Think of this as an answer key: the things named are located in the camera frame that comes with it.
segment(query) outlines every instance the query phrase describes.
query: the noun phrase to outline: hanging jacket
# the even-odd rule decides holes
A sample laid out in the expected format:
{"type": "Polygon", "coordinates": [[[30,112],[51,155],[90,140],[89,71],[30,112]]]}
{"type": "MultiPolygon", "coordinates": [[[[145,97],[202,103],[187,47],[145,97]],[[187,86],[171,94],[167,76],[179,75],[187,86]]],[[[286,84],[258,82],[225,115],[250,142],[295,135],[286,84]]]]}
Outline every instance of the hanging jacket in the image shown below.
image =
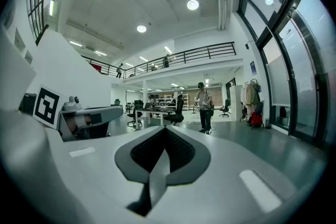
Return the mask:
{"type": "Polygon", "coordinates": [[[246,96],[246,104],[252,105],[257,104],[259,102],[259,95],[257,92],[258,85],[254,81],[251,81],[247,86],[247,96],[246,96]]]}

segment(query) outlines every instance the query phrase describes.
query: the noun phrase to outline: white cabinet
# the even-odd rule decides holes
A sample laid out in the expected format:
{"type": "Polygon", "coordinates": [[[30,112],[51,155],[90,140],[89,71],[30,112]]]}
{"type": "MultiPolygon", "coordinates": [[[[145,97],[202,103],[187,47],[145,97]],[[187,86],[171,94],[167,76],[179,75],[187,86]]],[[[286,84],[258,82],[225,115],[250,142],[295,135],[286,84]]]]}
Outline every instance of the white cabinet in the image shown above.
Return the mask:
{"type": "Polygon", "coordinates": [[[238,121],[241,116],[242,104],[240,102],[240,90],[243,86],[236,85],[230,87],[230,99],[231,99],[231,119],[238,121]]]}

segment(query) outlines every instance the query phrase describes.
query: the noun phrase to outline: trash bin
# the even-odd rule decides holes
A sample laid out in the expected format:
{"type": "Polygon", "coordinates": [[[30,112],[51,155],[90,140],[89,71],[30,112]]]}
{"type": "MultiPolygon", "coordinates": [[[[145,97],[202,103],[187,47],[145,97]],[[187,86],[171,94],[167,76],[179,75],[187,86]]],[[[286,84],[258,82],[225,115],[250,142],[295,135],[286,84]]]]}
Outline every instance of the trash bin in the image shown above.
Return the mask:
{"type": "Polygon", "coordinates": [[[266,129],[271,129],[271,125],[269,123],[269,119],[266,119],[266,124],[265,124],[266,129]]]}

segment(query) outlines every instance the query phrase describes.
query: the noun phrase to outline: floor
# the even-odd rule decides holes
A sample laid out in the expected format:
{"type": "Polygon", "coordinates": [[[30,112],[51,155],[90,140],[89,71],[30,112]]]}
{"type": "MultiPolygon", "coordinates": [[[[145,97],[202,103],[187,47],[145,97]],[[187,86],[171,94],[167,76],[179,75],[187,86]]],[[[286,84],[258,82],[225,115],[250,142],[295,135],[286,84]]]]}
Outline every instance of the floor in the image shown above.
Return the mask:
{"type": "MultiPolygon", "coordinates": [[[[195,131],[201,129],[201,123],[194,114],[183,113],[183,115],[184,121],[176,126],[195,131]]],[[[215,121],[218,120],[217,117],[222,118],[216,114],[212,117],[211,136],[233,141],[250,150],[281,171],[298,189],[308,183],[315,182],[326,166],[327,158],[324,152],[306,142],[274,129],[256,128],[251,130],[246,121],[231,121],[230,118],[225,117],[226,121],[217,122],[215,121]]],[[[148,125],[146,117],[140,119],[143,126],[139,129],[160,125],[160,118],[152,119],[151,125],[148,125]]],[[[127,122],[131,120],[130,117],[123,114],[120,118],[112,121],[109,126],[110,134],[120,135],[136,132],[131,124],[130,127],[127,126],[127,122]]],[[[164,124],[169,125],[170,122],[164,120],[164,124]]]]}

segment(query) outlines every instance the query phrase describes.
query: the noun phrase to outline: red bag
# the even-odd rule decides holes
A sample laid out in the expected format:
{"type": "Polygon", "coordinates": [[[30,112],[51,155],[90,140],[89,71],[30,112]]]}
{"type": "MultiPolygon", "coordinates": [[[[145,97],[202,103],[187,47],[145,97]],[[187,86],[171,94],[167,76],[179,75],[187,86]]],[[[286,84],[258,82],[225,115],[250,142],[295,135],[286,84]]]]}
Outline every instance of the red bag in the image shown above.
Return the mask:
{"type": "Polygon", "coordinates": [[[263,117],[260,114],[257,114],[256,112],[252,113],[251,117],[251,124],[252,125],[257,125],[257,124],[262,124],[263,117]]]}

